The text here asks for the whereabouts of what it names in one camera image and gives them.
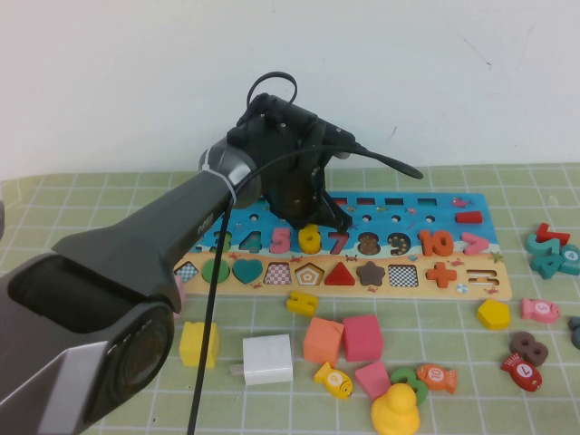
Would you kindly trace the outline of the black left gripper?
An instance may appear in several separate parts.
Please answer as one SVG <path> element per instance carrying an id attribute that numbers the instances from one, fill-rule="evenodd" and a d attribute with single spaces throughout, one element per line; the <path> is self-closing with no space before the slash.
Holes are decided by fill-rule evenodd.
<path id="1" fill-rule="evenodd" d="M 353 218 L 325 190 L 327 153 L 314 150 L 325 133 L 317 115 L 262 93 L 227 133 L 227 144 L 253 161 L 253 181 L 273 214 L 294 229 L 317 224 L 345 233 Z"/>

